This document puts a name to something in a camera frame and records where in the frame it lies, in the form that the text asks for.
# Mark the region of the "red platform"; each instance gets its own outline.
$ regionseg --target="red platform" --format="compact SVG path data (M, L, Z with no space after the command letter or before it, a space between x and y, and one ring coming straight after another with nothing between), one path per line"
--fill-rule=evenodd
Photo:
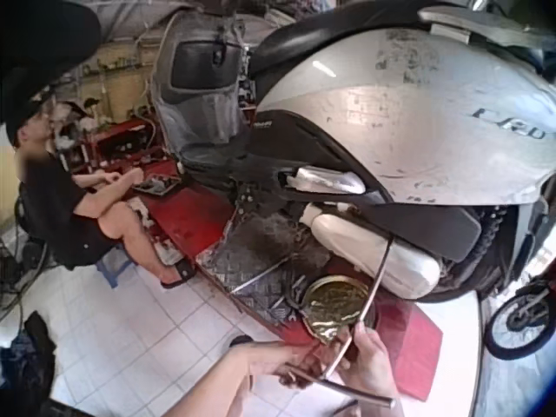
M150 173L174 175L175 165L172 162L157 163L148 167L147 175ZM226 222L233 213L233 207L227 201L199 185L162 199L145 195L141 198L151 217L175 246L192 260L221 238ZM367 285L370 281L367 275L356 273L349 263L337 257L327 265L327 272L331 275L352 276ZM205 275L222 288L216 278ZM399 390L419 400L426 400L440 356L442 332L420 308L385 291L379 291L375 306L379 317L377 331L390 353ZM312 340L299 321L287 327L272 326L244 305L243 309L284 341L300 344Z

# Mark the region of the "scooter seat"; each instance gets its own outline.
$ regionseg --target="scooter seat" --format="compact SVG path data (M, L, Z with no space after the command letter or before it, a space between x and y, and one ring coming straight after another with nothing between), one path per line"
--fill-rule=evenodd
M252 78L295 58L365 30L386 27L430 27L421 23L417 12L440 4L437 0L377 0L342 6L298 23L284 26L257 47L250 62Z

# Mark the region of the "plastic stool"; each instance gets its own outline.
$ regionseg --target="plastic stool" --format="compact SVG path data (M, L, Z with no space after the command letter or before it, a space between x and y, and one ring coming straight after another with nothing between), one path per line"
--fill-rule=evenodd
M123 252L127 259L115 271L111 271L107 267L104 258L106 258L106 256L114 249L118 249L119 251ZM106 278L106 281L108 281L108 284L110 285L111 288L116 288L118 286L117 278L125 270L125 268L127 268L132 263L135 264L133 260L129 257L128 253L125 251L122 245L117 245L114 247L114 249L110 250L108 254L103 256L101 260L96 263L96 269L99 270L101 274L104 275L104 278Z

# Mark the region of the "white muffler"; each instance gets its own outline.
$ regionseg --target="white muffler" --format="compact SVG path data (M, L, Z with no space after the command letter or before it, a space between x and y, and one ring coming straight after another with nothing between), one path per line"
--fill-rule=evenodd
M363 272L376 274L387 246L387 238L381 232L322 213L312 204L305 208L301 222L311 228L324 247ZM438 261L415 246L394 239L381 285L401 298L414 300L430 293L439 279Z

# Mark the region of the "motorcycle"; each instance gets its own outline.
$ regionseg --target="motorcycle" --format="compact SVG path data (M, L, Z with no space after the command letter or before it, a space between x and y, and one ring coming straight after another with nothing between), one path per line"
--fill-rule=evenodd
M485 329L485 346L495 357L513 361L541 349L556 332L556 279L549 272L516 291Z
M164 33L151 96L184 177L371 276L389 248L382 286L401 298L485 298L521 274L556 218L553 34L432 0L352 3L262 40L245 22L180 10Z

